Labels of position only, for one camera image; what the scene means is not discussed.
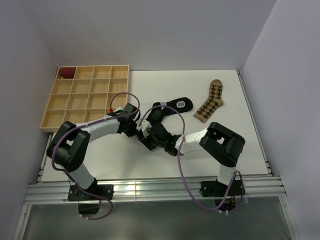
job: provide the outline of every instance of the gray wall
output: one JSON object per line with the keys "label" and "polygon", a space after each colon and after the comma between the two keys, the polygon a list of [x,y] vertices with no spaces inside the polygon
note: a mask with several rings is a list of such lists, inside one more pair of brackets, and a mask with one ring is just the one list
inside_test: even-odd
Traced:
{"label": "gray wall", "polygon": [[319,0],[278,0],[242,79],[303,239],[320,238],[319,66]]}
{"label": "gray wall", "polygon": [[21,0],[59,65],[242,69],[276,0]]}
{"label": "gray wall", "polygon": [[47,141],[39,127],[57,66],[21,3],[0,5],[0,238],[6,240],[39,172]]}

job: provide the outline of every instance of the black mount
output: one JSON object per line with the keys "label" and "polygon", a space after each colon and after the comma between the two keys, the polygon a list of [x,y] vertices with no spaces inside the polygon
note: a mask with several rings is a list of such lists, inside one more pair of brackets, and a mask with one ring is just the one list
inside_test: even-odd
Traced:
{"label": "black mount", "polygon": [[[95,188],[95,195],[104,197],[106,199],[112,200],[114,195],[114,185],[112,184],[103,184],[97,185]],[[76,185],[71,185],[69,188],[68,201],[69,202],[80,202],[80,201],[94,201],[100,200],[100,198],[89,196],[83,193],[77,188]]]}
{"label": "black mount", "polygon": [[[226,185],[218,182],[218,180],[215,181],[202,181],[201,182],[201,189],[200,193],[203,197],[217,197],[222,198],[227,190]],[[242,183],[241,180],[234,180],[229,192],[228,196],[241,196],[242,194]]]}
{"label": "black mount", "polygon": [[[114,195],[114,186],[112,184],[97,185],[95,187],[95,195],[112,200]],[[101,200],[100,198],[89,196],[83,193],[77,188],[76,185],[71,185],[69,188],[68,201],[80,202],[80,201],[94,201]],[[100,203],[79,203],[78,212],[81,215],[87,216],[91,214],[97,214],[100,209]]]}

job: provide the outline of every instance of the wooden tray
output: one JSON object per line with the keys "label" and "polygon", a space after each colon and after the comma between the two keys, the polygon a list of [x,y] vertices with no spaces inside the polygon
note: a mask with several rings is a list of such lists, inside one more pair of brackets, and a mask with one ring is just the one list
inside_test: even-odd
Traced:
{"label": "wooden tray", "polygon": [[[40,128],[51,133],[65,121],[81,124],[102,118],[111,99],[129,91],[129,77],[129,65],[59,67]],[[118,96],[112,108],[124,107],[128,98]]]}

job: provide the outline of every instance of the sock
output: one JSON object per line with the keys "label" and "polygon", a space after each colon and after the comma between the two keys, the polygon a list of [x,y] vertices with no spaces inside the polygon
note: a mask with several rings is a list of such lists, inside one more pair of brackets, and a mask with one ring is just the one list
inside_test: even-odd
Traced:
{"label": "sock", "polygon": [[222,82],[218,79],[213,80],[210,84],[209,97],[204,104],[193,115],[196,119],[205,123],[212,114],[219,108],[224,101],[221,99]]}
{"label": "sock", "polygon": [[[177,98],[168,102],[155,102],[152,106],[165,105],[177,110],[180,114],[189,112],[193,107],[192,101],[187,97]],[[151,125],[159,124],[165,116],[176,114],[173,110],[166,107],[157,107],[151,110],[146,120]]]}

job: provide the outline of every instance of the white label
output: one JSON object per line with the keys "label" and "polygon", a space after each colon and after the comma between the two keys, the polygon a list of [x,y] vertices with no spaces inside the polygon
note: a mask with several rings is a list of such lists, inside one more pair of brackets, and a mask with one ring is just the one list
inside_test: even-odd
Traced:
{"label": "white label", "polygon": [[186,106],[186,103],[184,102],[184,101],[178,101],[177,103],[176,103],[176,107],[177,108],[184,108]]}

